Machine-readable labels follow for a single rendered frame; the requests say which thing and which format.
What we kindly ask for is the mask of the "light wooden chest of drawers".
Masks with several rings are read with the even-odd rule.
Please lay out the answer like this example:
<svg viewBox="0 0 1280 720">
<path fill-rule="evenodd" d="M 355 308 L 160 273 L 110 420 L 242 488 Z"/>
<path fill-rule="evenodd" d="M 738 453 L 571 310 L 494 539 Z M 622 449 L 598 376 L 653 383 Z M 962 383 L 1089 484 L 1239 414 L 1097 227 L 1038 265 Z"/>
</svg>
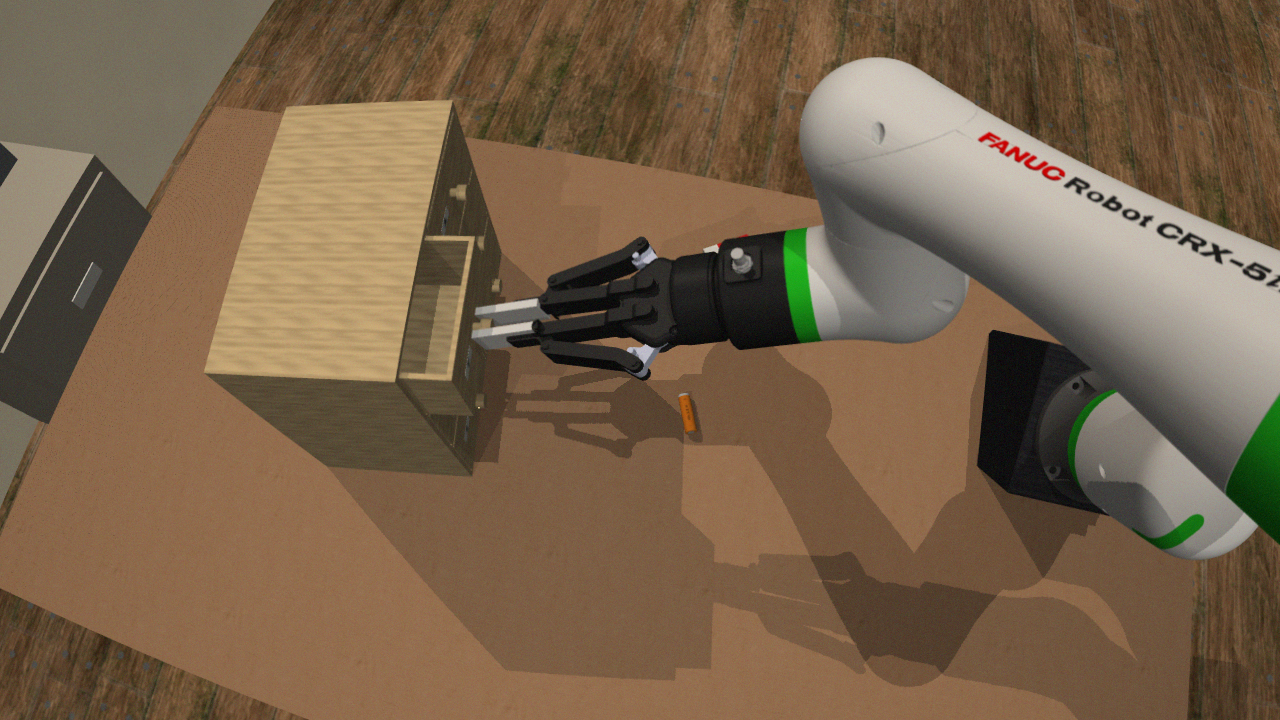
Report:
<svg viewBox="0 0 1280 720">
<path fill-rule="evenodd" d="M 472 477 L 398 379 L 453 100 L 285 108 L 204 374 L 326 468 Z"/>
</svg>

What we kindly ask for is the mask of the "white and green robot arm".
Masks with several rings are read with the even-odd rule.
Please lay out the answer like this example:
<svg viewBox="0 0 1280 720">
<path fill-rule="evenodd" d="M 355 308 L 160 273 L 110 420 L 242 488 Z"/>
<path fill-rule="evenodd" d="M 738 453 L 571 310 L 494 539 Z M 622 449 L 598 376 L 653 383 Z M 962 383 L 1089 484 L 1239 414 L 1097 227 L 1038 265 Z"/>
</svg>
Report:
<svg viewBox="0 0 1280 720">
<path fill-rule="evenodd" d="M 927 340 L 972 277 L 1091 366 L 1036 427 L 1056 489 L 1178 559 L 1219 557 L 1257 527 L 1280 544 L 1277 249 L 891 58 L 826 76 L 799 141 L 824 225 L 721 243 L 716 307 L 736 348 Z"/>
</svg>

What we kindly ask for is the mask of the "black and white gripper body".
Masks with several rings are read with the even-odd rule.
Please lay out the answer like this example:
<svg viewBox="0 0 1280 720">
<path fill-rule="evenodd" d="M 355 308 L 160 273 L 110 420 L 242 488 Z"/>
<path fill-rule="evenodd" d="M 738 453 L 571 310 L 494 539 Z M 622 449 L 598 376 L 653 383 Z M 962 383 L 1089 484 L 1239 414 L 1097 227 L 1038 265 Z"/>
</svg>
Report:
<svg viewBox="0 0 1280 720">
<path fill-rule="evenodd" d="M 646 264 L 631 278 L 652 275 L 657 282 L 655 290 L 620 295 L 620 307 L 649 302 L 655 314 L 649 319 L 620 323 L 622 329 L 641 345 L 653 348 L 664 345 L 659 354 L 678 345 L 730 340 L 716 307 L 713 273 L 717 254 L 700 252 L 676 260 L 657 258 Z"/>
</svg>

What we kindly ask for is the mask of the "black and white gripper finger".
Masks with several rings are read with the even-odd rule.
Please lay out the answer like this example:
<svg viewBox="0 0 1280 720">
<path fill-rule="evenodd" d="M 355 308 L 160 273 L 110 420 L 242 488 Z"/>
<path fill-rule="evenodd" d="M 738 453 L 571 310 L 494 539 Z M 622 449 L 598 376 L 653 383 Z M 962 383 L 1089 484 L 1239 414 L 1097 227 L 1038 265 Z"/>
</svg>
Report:
<svg viewBox="0 0 1280 720">
<path fill-rule="evenodd" d="M 527 322 L 515 325 L 500 325 L 472 331 L 472 340 L 483 348 L 530 347 L 540 345 L 556 364 L 590 366 L 614 372 L 627 372 L 639 380 L 652 375 L 649 366 L 659 354 L 660 346 L 616 348 L 599 345 L 580 345 L 577 342 L 604 340 L 611 337 L 630 338 L 620 323 L 649 319 L 655 309 L 649 302 L 632 306 L 612 307 L 605 313 L 588 316 L 573 316 L 556 322 Z"/>
<path fill-rule="evenodd" d="M 616 279 L 643 269 L 654 259 L 657 252 L 652 245 L 645 237 L 637 237 L 625 249 L 550 275 L 545 293 L 539 297 L 476 307 L 475 316 L 480 320 L 493 318 L 497 327 L 620 307 L 620 295 L 650 292 L 657 282 L 652 275 Z"/>
</svg>

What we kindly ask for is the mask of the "orange aa battery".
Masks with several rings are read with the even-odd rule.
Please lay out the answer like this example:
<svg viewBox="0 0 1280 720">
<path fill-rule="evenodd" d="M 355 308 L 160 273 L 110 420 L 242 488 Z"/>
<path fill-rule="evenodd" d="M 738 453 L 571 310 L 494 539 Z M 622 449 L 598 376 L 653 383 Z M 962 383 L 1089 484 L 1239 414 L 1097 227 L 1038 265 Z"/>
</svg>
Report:
<svg viewBox="0 0 1280 720">
<path fill-rule="evenodd" d="M 696 428 L 696 423 L 695 423 L 695 418 L 694 418 L 694 413 L 692 413 L 692 404 L 691 404 L 690 395 L 689 393 L 678 395 L 678 405 L 680 405 L 680 410 L 681 410 L 681 415 L 682 415 L 682 420 L 684 420 L 685 433 L 686 434 L 696 433 L 698 428 Z"/>
</svg>

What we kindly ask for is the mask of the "red and white eraser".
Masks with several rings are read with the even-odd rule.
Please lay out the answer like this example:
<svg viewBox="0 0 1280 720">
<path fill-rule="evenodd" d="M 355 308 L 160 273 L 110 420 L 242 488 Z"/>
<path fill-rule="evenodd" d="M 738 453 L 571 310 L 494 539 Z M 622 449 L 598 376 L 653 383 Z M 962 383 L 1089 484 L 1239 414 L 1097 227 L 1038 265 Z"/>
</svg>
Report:
<svg viewBox="0 0 1280 720">
<path fill-rule="evenodd" d="M 748 234 L 742 234 L 740 237 L 745 237 L 745 236 L 748 236 Z M 721 243 L 716 243 L 716 245 L 713 245 L 713 246 L 710 246 L 708 249 L 703 249 L 703 252 L 718 252 L 719 246 L 721 246 Z"/>
</svg>

